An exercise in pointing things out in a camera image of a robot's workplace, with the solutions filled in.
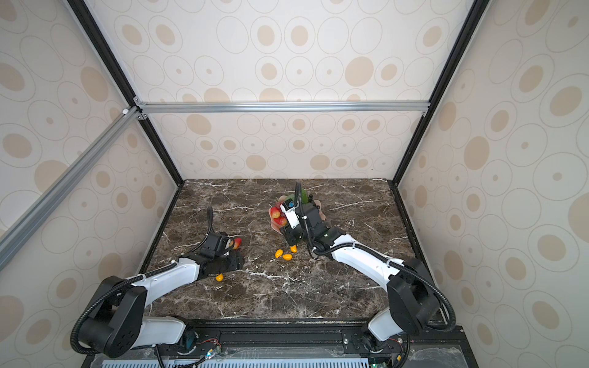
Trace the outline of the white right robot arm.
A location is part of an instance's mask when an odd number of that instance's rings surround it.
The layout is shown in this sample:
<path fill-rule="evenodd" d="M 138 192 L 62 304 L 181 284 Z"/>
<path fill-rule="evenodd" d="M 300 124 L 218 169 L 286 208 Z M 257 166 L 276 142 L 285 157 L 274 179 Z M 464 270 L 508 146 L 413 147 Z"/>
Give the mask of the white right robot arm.
<path fill-rule="evenodd" d="M 397 334 L 420 334 L 440 307 L 432 279 L 416 258 L 409 262 L 388 257 L 360 242 L 339 228 L 321 227 L 320 232 L 307 232 L 298 225 L 284 225 L 280 233 L 289 245 L 308 241 L 317 256 L 348 265 L 376 282 L 387 293 L 388 307 L 369 320 L 368 336 L 385 342 Z"/>

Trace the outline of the green fake grape bunch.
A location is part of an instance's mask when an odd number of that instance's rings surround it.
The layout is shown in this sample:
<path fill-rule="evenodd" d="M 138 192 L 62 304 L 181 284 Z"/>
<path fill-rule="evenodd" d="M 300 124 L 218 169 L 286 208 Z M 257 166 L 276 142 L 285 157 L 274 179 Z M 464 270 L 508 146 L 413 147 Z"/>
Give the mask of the green fake grape bunch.
<path fill-rule="evenodd" d="M 292 194 L 288 195 L 285 199 L 285 202 L 294 202 L 295 195 L 296 195 L 296 193 L 292 193 Z M 302 189 L 301 195 L 302 195 L 302 202 L 304 204 L 309 203 L 308 192 L 305 189 Z"/>

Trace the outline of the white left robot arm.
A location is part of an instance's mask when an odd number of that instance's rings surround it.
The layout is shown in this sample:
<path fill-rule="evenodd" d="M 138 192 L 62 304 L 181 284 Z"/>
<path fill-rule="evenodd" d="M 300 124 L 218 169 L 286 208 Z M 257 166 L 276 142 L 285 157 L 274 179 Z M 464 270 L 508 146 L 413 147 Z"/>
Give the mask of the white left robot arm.
<path fill-rule="evenodd" d="M 84 355 L 117 358 L 127 351 L 156 345 L 175 345 L 182 355 L 192 353 L 199 334 L 181 317 L 145 317 L 156 299 L 193 282 L 237 271 L 244 265 L 240 251 L 214 259 L 181 257 L 169 265 L 131 278 L 104 279 L 75 322 L 71 348 Z"/>

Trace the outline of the red yellow-tipped fake strawberry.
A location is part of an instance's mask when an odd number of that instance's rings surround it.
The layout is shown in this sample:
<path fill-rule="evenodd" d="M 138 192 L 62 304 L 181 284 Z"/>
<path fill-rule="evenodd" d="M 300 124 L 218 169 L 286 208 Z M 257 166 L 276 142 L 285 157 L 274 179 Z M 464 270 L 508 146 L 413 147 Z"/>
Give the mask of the red yellow-tipped fake strawberry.
<path fill-rule="evenodd" d="M 281 217 L 282 217 L 282 212 L 281 212 L 281 210 L 280 210 L 279 208 L 277 208 L 277 207 L 272 207 L 272 208 L 270 208 L 270 210 L 269 210 L 269 213 L 270 213 L 270 216 L 271 216 L 273 219 L 279 219 L 279 218 L 281 218 Z"/>

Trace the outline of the pink scalloped fruit bowl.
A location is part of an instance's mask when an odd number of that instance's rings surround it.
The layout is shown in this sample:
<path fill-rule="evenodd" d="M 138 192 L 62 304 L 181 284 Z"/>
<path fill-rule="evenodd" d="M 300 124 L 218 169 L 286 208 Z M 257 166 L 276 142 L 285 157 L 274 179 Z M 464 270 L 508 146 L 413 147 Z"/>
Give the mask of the pink scalloped fruit bowl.
<path fill-rule="evenodd" d="M 285 202 L 285 199 L 286 199 L 286 197 L 287 197 L 286 195 L 280 196 L 280 197 L 279 197 L 279 199 L 278 199 L 278 201 L 276 202 L 276 205 L 275 205 L 275 206 L 273 206 L 273 207 L 277 207 L 277 208 L 279 208 L 279 205 L 280 205 L 280 204 L 282 204 L 283 202 Z M 320 202 L 318 199 L 314 199 L 314 203 L 315 203 L 315 205 L 316 205 L 316 206 L 319 208 L 319 213 L 320 213 L 320 217 L 321 217 L 321 219 L 322 219 L 322 220 L 325 220 L 325 219 L 326 219 L 326 215 L 325 215 L 325 214 L 322 212 L 322 210 L 323 210 L 322 203 L 321 203 L 321 202 Z M 280 233 L 280 228 L 279 228 L 279 227 L 277 226 L 277 224 L 275 223 L 275 219 L 273 219 L 273 218 L 270 216 L 270 221 L 271 221 L 271 228 L 272 228 L 274 231 L 276 231 L 277 233 Z"/>

